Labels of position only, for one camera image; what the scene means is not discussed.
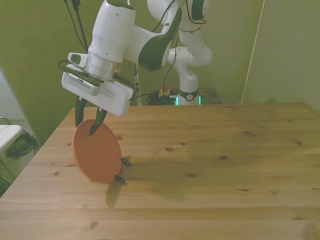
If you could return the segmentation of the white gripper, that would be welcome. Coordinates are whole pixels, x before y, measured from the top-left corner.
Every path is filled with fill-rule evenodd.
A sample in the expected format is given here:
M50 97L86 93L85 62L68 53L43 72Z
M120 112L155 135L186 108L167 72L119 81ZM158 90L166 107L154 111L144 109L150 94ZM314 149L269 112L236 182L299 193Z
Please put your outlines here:
M76 98L74 120L77 128L84 119L84 108L87 101L99 107L96 111L95 120L89 130L92 136L104 122L107 113L115 116L125 115L129 110L129 99L133 96L133 89L117 81L105 81L99 88L96 96L82 91Z

